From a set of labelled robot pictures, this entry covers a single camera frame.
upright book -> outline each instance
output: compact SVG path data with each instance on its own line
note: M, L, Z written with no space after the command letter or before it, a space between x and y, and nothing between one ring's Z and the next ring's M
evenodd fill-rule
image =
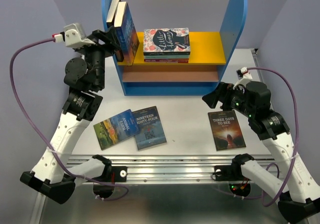
M126 110L93 127L101 150L114 146L140 131L131 110Z
M216 150L227 150L245 147L236 113L218 111L208 113Z
M132 65L139 47L139 39L127 2L119 2L114 27L121 45L124 63Z
M135 135L138 150L166 143L156 106L133 112L140 133Z
M147 29L143 44L145 56L190 55L189 29Z
M109 8L109 11L108 11L108 15L106 17L106 26L108 28L110 28L111 26L114 26L115 22L115 18L116 18L116 12L117 12L117 7L118 7L118 4L121 0L112 0L111 1L111 4L110 4L110 8ZM123 61L123 53L121 50L118 50L115 52L115 57L117 59L118 62L122 62Z

stack of books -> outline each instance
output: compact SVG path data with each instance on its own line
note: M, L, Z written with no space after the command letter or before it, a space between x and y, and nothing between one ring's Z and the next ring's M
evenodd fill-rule
M118 62L132 65L139 47L139 39L127 2L112 0L106 18L108 28L114 26L121 51L115 56Z
M145 62L189 62L190 39L188 28L147 29L143 36Z

